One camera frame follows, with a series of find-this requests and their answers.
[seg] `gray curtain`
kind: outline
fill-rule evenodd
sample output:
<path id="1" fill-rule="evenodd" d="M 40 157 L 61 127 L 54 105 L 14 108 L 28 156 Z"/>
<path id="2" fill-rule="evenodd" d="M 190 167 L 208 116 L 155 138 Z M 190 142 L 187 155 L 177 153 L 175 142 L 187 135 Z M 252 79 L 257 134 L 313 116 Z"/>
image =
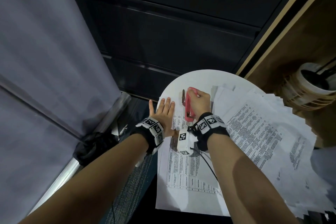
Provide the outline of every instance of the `gray curtain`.
<path id="1" fill-rule="evenodd" d="M 120 94 L 74 0 L 0 0 L 1 223 L 33 208 Z"/>

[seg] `left hand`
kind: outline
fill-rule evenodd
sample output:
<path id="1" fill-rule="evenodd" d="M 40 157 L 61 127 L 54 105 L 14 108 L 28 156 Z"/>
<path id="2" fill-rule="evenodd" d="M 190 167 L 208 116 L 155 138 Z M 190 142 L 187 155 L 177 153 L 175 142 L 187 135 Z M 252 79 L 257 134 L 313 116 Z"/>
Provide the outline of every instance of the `left hand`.
<path id="1" fill-rule="evenodd" d="M 171 129 L 173 123 L 175 102 L 170 103 L 170 98 L 162 98 L 159 107 L 154 113 L 153 101 L 149 100 L 149 116 L 160 122 L 165 132 L 165 137 L 174 136 L 175 131 Z"/>

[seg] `black cable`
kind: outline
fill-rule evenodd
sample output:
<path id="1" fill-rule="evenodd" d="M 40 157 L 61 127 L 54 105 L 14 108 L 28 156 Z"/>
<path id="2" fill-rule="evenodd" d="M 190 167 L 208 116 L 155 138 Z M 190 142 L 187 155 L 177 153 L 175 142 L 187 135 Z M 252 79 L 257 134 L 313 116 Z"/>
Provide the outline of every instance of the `black cable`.
<path id="1" fill-rule="evenodd" d="M 112 213 L 113 213 L 113 224 L 115 224 L 115 217 L 114 217 L 113 203 L 112 203 L 111 205 L 112 205 Z"/>
<path id="2" fill-rule="evenodd" d="M 209 168 L 210 168 L 210 170 L 212 171 L 212 168 L 211 168 L 211 166 L 208 164 L 208 161 L 206 161 L 206 160 L 205 160 L 205 158 L 203 157 L 203 155 L 202 155 L 202 152 L 201 152 L 201 151 L 200 151 L 200 156 L 201 156 L 201 157 L 204 159 L 205 163 L 207 163 L 208 167 L 209 167 Z M 214 171 L 212 171 L 212 173 L 213 173 L 213 175 L 215 176 L 216 180 L 218 181 L 218 179 L 217 179 L 217 176 L 215 175 Z"/>

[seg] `pink stapler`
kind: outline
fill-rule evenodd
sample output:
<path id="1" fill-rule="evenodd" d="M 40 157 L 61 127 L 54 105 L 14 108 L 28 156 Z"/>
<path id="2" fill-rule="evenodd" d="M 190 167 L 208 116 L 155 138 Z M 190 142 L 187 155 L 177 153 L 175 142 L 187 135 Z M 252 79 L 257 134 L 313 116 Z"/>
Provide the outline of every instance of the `pink stapler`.
<path id="1" fill-rule="evenodd" d="M 188 87 L 188 90 L 192 89 L 194 91 L 194 93 L 197 95 L 197 90 L 195 88 L 192 87 Z M 185 119 L 188 122 L 193 122 L 195 119 L 195 113 L 194 111 L 191 109 L 190 106 L 190 96 L 187 93 L 185 93 L 185 91 L 182 91 L 182 104 L 183 106 L 186 108 L 186 112 L 185 112 Z"/>

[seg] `stack of documents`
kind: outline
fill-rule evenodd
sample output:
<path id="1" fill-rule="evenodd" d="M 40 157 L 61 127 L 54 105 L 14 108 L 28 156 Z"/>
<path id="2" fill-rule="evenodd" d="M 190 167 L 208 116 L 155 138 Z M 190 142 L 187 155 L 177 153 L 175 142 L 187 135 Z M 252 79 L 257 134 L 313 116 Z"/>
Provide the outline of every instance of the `stack of documents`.
<path id="1" fill-rule="evenodd" d="M 274 94 L 223 85 L 212 93 L 212 112 L 221 117 L 231 139 L 272 182 L 289 209 L 303 218 L 308 211 L 334 211 L 326 197 L 330 185 L 312 169 L 316 135 Z M 173 129 L 187 128 L 184 107 L 175 101 Z M 221 189 L 204 160 L 176 150 L 166 138 L 158 151 L 157 209 L 229 216 Z M 210 155 L 203 153 L 212 167 Z"/>

